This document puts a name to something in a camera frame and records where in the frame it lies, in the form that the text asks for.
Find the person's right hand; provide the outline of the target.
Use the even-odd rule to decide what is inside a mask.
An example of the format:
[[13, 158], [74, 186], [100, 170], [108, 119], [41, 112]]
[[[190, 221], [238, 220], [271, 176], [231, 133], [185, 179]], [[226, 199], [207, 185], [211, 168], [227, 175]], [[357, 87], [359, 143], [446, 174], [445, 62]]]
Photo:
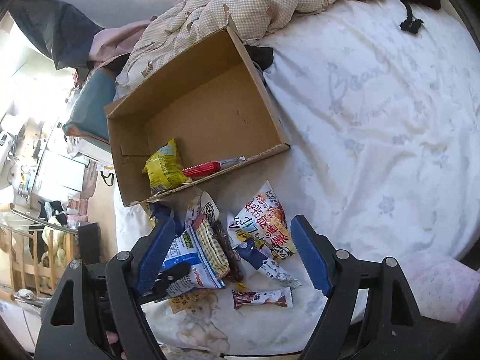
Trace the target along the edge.
[[[115, 344], [115, 343], [117, 343], [117, 342], [119, 341], [119, 336], [118, 336], [115, 332], [113, 332], [113, 331], [107, 331], [107, 332], [106, 332], [106, 339], [107, 339], [107, 341], [108, 341], [108, 343], [109, 343], [110, 345], [113, 345], [113, 344]], [[126, 360], [126, 359], [127, 359], [125, 352], [123, 352], [123, 353], [120, 355], [120, 357], [121, 357], [123, 360]]]

